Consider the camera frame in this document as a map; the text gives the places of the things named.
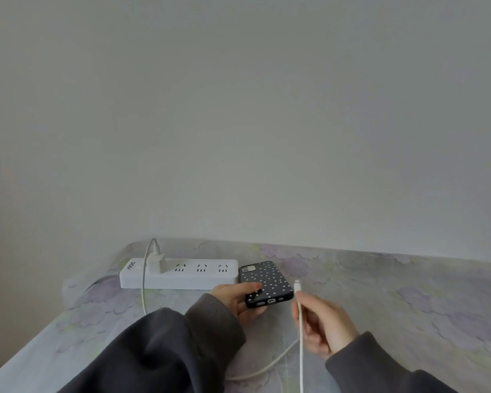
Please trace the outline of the person's right hand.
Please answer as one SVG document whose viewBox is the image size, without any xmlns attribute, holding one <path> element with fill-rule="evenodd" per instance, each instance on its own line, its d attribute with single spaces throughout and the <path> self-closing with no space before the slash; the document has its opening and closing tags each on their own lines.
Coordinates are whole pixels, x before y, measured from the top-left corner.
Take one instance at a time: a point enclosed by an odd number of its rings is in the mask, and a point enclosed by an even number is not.
<svg viewBox="0 0 491 393">
<path fill-rule="evenodd" d="M 314 355 L 327 360 L 360 336 L 340 305 L 304 291 L 296 291 L 294 298 L 304 306 L 304 323 L 295 323 L 296 330 Z"/>
</svg>

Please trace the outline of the person's right forearm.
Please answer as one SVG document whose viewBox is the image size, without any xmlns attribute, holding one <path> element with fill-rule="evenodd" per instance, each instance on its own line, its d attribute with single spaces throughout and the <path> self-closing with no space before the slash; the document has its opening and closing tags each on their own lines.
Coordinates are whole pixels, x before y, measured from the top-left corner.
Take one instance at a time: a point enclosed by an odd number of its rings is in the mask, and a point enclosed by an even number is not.
<svg viewBox="0 0 491 393">
<path fill-rule="evenodd" d="M 407 370 L 370 332 L 331 356 L 325 367 L 341 393 L 458 393 L 424 370 Z"/>
</svg>

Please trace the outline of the white power strip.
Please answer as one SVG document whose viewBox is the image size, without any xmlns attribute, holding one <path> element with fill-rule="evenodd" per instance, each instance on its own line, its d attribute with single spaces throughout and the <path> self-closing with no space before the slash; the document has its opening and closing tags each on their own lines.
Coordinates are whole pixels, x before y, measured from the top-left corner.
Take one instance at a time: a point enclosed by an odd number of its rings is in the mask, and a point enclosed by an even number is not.
<svg viewBox="0 0 491 393">
<path fill-rule="evenodd" d="M 142 258 L 130 259 L 119 271 L 123 289 L 205 290 L 238 282 L 239 263 L 235 259 L 164 258 L 163 273 L 151 275 Z"/>
</svg>

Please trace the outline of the person's left forearm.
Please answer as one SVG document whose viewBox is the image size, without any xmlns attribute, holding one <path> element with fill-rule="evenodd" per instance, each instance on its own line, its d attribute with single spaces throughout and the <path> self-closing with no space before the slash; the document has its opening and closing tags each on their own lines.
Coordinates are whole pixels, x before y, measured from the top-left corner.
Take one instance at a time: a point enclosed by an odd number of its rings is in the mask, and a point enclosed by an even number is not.
<svg viewBox="0 0 491 393">
<path fill-rule="evenodd" d="M 205 293 L 185 314 L 162 308 L 130 325 L 57 393 L 223 393 L 245 342 L 237 317 Z"/>
</svg>

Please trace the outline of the floral purple tablecloth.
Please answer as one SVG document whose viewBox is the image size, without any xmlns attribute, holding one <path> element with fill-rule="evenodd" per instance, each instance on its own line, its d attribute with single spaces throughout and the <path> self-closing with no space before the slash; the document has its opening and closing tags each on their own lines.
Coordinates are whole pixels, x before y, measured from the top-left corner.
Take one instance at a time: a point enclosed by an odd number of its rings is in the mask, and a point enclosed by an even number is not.
<svg viewBox="0 0 491 393">
<path fill-rule="evenodd" d="M 289 282 L 340 304 L 359 331 L 409 370 L 459 393 L 491 393 L 491 264 L 461 259 L 193 239 L 159 239 L 169 258 L 273 261 Z M 0 369 L 0 393 L 55 393 L 143 316 L 118 272 L 144 255 L 127 245 L 63 287 L 66 310 Z M 86 272 L 92 271 L 92 277 Z"/>
</svg>

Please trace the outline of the phone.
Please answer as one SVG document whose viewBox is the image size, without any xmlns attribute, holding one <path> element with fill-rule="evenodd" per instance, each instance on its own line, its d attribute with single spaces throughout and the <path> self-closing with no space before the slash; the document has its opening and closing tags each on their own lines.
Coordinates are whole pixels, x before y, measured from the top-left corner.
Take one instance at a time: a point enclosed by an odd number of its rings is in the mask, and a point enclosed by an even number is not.
<svg viewBox="0 0 491 393">
<path fill-rule="evenodd" d="M 294 290 L 273 261 L 263 261 L 239 268 L 240 283 L 262 284 L 261 289 L 244 297 L 248 309 L 262 308 L 294 298 Z"/>
</svg>

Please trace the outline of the person's left hand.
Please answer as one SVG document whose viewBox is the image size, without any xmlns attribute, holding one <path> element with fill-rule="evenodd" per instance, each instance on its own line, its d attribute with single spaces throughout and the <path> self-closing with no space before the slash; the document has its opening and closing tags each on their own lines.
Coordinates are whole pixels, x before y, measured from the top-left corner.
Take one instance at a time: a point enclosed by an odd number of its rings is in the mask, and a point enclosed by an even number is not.
<svg viewBox="0 0 491 393">
<path fill-rule="evenodd" d="M 233 300 L 229 298 L 228 285 L 229 284 L 218 285 L 210 291 L 210 294 L 222 302 L 230 310 L 242 327 L 257 319 L 267 310 L 267 307 L 265 306 L 254 309 L 248 308 L 247 304 L 245 303 L 245 298 L 242 300 Z"/>
</svg>

